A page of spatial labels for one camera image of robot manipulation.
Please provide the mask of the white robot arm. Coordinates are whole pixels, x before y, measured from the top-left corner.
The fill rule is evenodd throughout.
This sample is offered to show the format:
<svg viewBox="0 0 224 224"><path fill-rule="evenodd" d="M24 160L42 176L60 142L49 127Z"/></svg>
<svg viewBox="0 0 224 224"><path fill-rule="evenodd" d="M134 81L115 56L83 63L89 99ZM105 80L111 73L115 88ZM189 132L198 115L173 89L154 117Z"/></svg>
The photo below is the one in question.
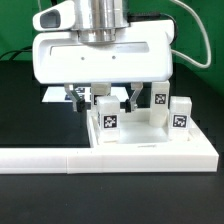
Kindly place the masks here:
<svg viewBox="0 0 224 224"><path fill-rule="evenodd" d="M125 0L65 0L33 17L36 79L42 84L129 83L131 112L144 82L173 73L170 19L130 15Z"/></svg>

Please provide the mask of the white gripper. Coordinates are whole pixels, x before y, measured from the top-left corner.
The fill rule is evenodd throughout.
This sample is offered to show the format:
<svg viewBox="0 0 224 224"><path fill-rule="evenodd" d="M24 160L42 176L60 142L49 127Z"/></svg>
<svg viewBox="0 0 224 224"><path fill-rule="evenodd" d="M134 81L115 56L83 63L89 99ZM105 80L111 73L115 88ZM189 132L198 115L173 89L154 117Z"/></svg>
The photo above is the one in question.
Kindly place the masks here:
<svg viewBox="0 0 224 224"><path fill-rule="evenodd" d="M122 0L65 0L33 16L39 32L33 41L36 79L42 84L65 84L74 112L84 100L71 84L131 84L125 112L137 109L142 82L165 81L173 73L170 19L127 19Z"/></svg>

